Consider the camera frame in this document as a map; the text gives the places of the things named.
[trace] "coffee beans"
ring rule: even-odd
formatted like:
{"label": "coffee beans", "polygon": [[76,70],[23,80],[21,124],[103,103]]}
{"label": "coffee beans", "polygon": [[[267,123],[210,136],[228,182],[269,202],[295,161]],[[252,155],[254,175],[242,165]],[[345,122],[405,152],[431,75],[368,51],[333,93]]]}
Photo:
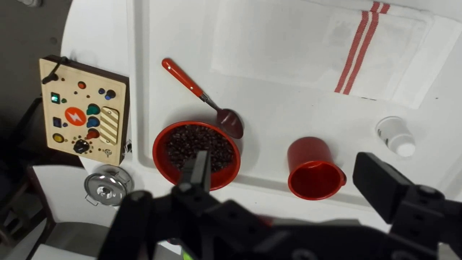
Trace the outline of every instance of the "coffee beans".
{"label": "coffee beans", "polygon": [[202,126],[181,126],[167,137],[167,158],[176,169],[194,159],[199,150],[210,155],[212,174],[229,166],[233,161],[230,145],[216,132]]}

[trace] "red spoon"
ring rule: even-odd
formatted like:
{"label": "red spoon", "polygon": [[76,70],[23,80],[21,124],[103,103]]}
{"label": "red spoon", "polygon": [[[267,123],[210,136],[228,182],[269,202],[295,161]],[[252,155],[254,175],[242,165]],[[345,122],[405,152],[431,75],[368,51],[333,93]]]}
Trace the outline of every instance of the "red spoon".
{"label": "red spoon", "polygon": [[161,61],[161,67],[167,70],[179,83],[181,83],[192,94],[200,98],[203,103],[210,106],[216,110],[216,124],[222,129],[226,135],[233,139],[241,139],[243,135],[242,123],[238,114],[228,109],[219,109],[210,97],[196,84],[193,80],[187,77],[187,74],[179,68],[170,58],[164,58]]}

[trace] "red bowl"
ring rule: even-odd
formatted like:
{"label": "red bowl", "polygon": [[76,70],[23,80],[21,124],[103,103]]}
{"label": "red bowl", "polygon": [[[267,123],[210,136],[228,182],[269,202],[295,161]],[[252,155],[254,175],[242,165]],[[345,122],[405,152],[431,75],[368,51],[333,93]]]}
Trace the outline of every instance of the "red bowl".
{"label": "red bowl", "polygon": [[233,161],[229,166],[217,171],[217,172],[212,172],[210,176],[210,189],[219,189],[226,187],[229,182],[233,181],[233,178],[236,176],[239,168],[241,168],[241,155],[238,148],[235,146],[233,140],[225,135],[220,129],[203,123],[203,122],[179,122],[174,124],[167,126],[166,129],[163,129],[153,145],[153,159],[154,159],[154,165],[157,166],[158,172],[173,185],[176,185],[180,181],[180,171],[176,169],[167,159],[166,156],[166,146],[167,146],[167,140],[171,135],[171,132],[177,127],[183,127],[183,126],[202,126],[206,129],[210,129],[213,132],[216,132],[219,136],[223,137],[223,140],[226,140],[229,143],[229,146],[232,148],[232,153],[233,153]]}

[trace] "spoon handle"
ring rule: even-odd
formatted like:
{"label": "spoon handle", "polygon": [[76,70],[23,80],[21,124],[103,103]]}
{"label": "spoon handle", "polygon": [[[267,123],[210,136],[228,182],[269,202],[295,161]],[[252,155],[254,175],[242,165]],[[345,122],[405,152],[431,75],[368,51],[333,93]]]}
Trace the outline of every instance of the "spoon handle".
{"label": "spoon handle", "polygon": [[193,83],[193,80],[189,78],[187,74],[181,68],[179,68],[179,65],[174,64],[173,59],[164,58],[161,61],[161,67],[167,70],[179,83],[181,83],[196,97],[199,97],[200,100],[204,98],[202,88],[196,83]]}

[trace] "white towel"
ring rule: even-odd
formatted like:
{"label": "white towel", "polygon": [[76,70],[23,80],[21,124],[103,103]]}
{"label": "white towel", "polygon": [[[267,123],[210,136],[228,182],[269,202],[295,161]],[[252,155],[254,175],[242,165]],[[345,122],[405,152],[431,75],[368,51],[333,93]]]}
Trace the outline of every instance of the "white towel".
{"label": "white towel", "polygon": [[212,70],[418,109],[459,33],[378,2],[222,0]]}

